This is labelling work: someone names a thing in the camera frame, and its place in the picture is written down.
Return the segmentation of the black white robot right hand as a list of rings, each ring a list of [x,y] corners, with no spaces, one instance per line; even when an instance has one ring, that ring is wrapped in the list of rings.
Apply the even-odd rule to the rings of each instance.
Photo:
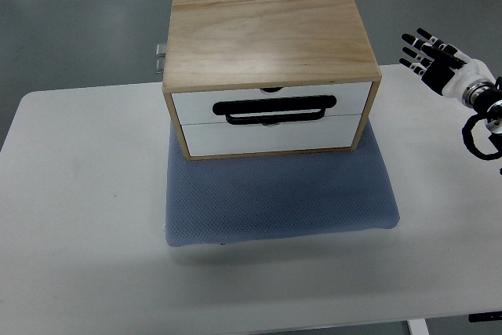
[[[493,84],[477,60],[424,29],[417,29],[417,34],[402,35],[406,44],[402,51],[407,57],[400,58],[399,63],[419,76],[433,92],[463,101],[475,87]]]

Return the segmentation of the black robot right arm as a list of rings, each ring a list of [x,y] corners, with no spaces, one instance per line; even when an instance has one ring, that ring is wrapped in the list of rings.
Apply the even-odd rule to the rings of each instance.
[[[467,105],[474,109],[475,114],[466,121],[461,130],[464,146],[482,161],[501,159],[501,77],[494,83],[480,82],[472,86],[467,95]],[[496,152],[485,154],[475,145],[472,130],[480,121],[483,121],[489,130],[488,140],[496,148]]]

